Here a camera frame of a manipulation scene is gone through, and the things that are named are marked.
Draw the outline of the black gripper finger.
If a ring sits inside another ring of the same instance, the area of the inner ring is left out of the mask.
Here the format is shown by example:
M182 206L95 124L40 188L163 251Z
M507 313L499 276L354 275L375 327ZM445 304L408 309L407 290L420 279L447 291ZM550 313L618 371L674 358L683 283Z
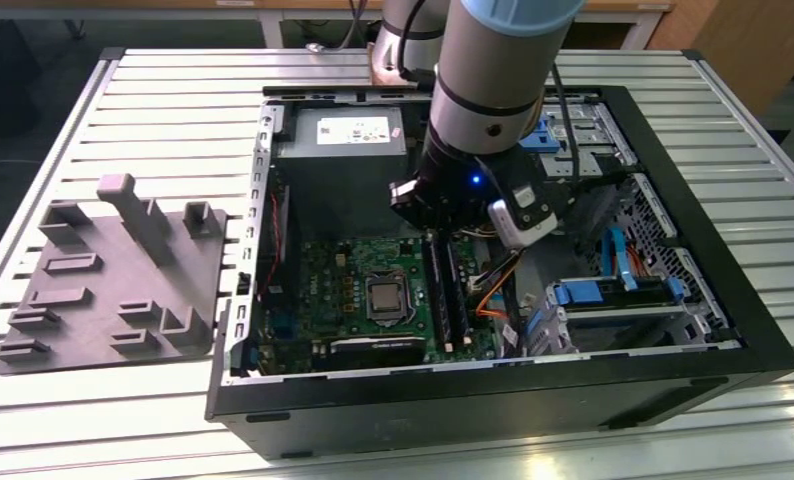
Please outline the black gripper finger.
M390 184L390 207L418 230L439 236L449 233L449 198L422 178Z

